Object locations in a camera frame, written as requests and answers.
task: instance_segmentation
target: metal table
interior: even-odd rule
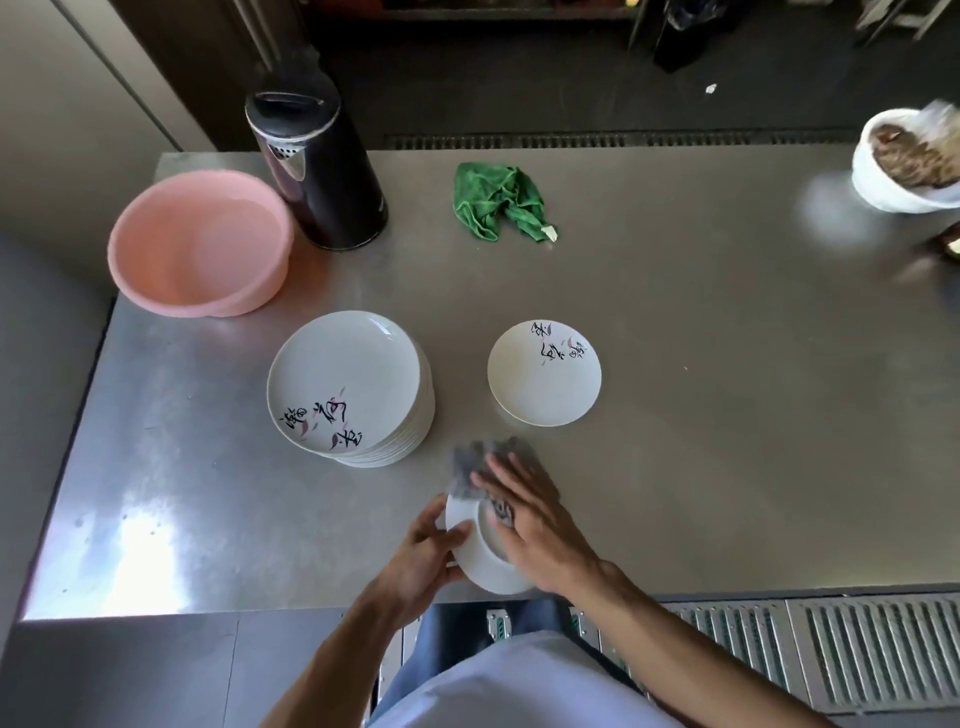
[[[381,238],[299,242],[281,294],[235,319],[121,299],[39,554],[25,619],[343,606],[444,488],[452,446],[529,438],[597,551],[655,595],[960,580],[960,329],[891,245],[941,229],[850,198],[844,146],[376,152]],[[468,234],[466,159],[522,166],[560,240]],[[256,155],[172,155],[158,176]],[[402,462],[353,470],[267,412],[283,341],[361,308],[422,344],[438,410]],[[499,334],[571,324],[600,398],[555,429],[504,413]],[[480,598],[455,585],[443,599]]]

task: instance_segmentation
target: blue jeans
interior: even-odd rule
[[[417,644],[376,705],[370,723],[374,723],[403,697],[423,683],[457,663],[493,644],[487,631],[487,610],[503,607],[510,615],[513,636],[549,630],[565,635],[592,657],[610,677],[637,690],[630,675],[615,665],[600,650],[587,644],[573,628],[569,607],[555,598],[508,601],[503,604],[471,602],[434,604],[423,615]]]

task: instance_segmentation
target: dark floor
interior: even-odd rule
[[[834,6],[760,2],[673,74],[649,38],[626,50],[627,21],[336,23],[318,43],[373,149],[410,133],[858,128],[960,96],[960,6],[919,43],[892,29],[866,48],[858,4]]]
[[[327,23],[321,46],[371,148],[411,133],[855,128],[881,109],[960,100],[960,6],[918,44],[893,30],[862,49],[852,45],[858,5],[835,5],[760,3],[670,75],[648,45],[626,51],[624,21]],[[316,610],[21,624],[0,668],[0,725],[254,726],[338,618]],[[862,728],[956,721],[838,719]]]

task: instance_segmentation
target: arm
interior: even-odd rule
[[[422,615],[441,586],[464,577],[460,567],[447,563],[450,550],[467,539],[470,523],[438,529],[434,523],[445,505],[446,496],[436,496],[417,516],[390,563],[353,602],[260,728],[360,725],[396,630]]]
[[[576,604],[610,638],[634,676],[690,725],[829,728],[820,714],[744,666],[602,561],[560,504],[543,470],[490,457],[497,481],[474,484],[514,508],[516,530],[492,519],[507,555],[545,592]]]

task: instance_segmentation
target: green cloth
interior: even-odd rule
[[[503,212],[538,243],[556,233],[543,218],[543,198],[518,167],[465,161],[453,178],[453,211],[477,237],[496,240]]]

